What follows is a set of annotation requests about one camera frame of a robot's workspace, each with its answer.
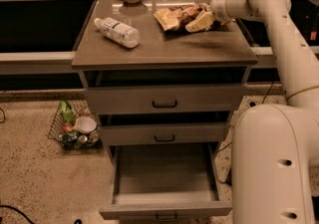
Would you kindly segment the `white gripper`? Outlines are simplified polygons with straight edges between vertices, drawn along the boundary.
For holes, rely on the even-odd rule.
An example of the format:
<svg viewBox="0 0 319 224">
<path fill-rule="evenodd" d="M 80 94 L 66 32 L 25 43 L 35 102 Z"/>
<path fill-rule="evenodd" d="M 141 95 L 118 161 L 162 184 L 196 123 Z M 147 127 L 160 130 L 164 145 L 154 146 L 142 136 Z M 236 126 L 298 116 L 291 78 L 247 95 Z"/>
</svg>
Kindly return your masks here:
<svg viewBox="0 0 319 224">
<path fill-rule="evenodd" d="M 210 10 L 212 13 L 201 11 L 193 21 L 185 26 L 186 31 L 189 33 L 205 31 L 213 24 L 214 18 L 217 21 L 226 22 L 250 15 L 248 0 L 211 0 Z"/>
</svg>

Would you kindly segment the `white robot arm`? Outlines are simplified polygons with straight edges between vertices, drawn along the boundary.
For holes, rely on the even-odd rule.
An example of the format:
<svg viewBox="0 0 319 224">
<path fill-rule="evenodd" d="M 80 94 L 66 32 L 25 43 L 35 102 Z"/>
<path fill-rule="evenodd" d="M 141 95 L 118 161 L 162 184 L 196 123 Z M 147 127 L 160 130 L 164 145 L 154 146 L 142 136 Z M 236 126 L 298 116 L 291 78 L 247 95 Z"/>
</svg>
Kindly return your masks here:
<svg viewBox="0 0 319 224">
<path fill-rule="evenodd" d="M 289 0 L 211 0 L 220 22 L 263 23 L 285 102 L 246 110 L 231 153 L 233 224 L 316 224 L 309 169 L 319 158 L 319 60 Z"/>
</svg>

